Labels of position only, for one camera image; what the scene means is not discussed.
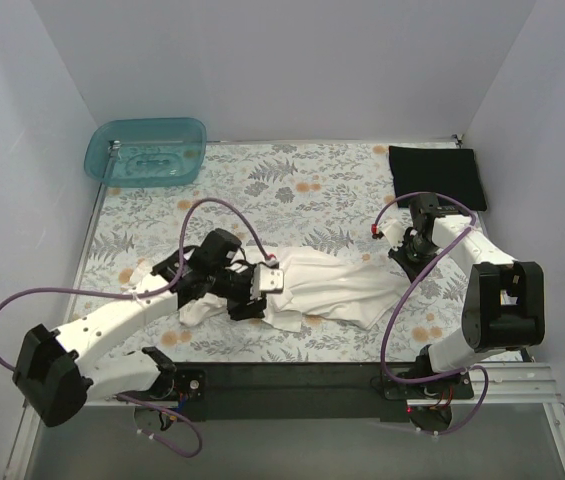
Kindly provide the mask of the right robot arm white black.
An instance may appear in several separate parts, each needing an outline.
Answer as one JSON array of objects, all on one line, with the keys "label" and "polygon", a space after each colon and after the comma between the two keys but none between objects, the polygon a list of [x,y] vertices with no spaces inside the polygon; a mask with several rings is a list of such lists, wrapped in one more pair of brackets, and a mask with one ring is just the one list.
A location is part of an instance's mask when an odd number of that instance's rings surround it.
[{"label": "right robot arm white black", "polygon": [[386,361],[384,375],[393,382],[416,385],[426,397],[437,397],[451,377],[482,360],[543,342],[546,333],[544,273],[533,261],[520,261],[497,247],[476,227],[477,215],[443,194],[406,195],[411,225],[376,218],[371,232],[389,243],[389,257],[407,275],[413,292],[445,257],[468,280],[461,325],[445,339],[427,346],[404,375]]}]

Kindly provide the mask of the white t shirt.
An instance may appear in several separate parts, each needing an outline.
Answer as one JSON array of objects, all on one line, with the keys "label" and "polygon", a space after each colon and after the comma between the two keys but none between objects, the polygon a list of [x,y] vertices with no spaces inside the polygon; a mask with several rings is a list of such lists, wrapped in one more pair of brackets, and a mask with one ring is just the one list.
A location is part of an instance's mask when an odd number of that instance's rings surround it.
[{"label": "white t shirt", "polygon": [[[168,282],[181,275],[173,289],[152,298],[131,298],[115,304],[113,315],[130,332],[171,313],[185,325],[227,311],[225,299],[207,292],[207,278],[221,269],[255,266],[256,250],[227,247],[187,248],[184,263],[170,258],[156,265],[142,282]],[[306,316],[349,322],[363,329],[372,327],[405,292],[404,278],[366,263],[353,264],[311,247],[283,247],[275,251],[284,271],[284,289],[267,294],[265,317],[258,319],[279,329],[297,332]]]}]

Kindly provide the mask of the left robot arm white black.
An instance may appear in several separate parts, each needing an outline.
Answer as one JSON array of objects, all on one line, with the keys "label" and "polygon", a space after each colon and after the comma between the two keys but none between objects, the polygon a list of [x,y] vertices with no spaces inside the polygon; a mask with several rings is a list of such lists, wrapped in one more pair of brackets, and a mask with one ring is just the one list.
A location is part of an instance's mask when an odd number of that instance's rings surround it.
[{"label": "left robot arm white black", "polygon": [[274,256],[255,263],[241,256],[241,241],[223,229],[157,263],[131,290],[78,320],[24,337],[13,382],[47,427],[59,426],[89,401],[122,393],[168,401],[189,393],[176,363],[156,347],[143,347],[110,365],[102,357],[154,321],[212,294],[235,321],[261,318],[267,297],[284,289]]}]

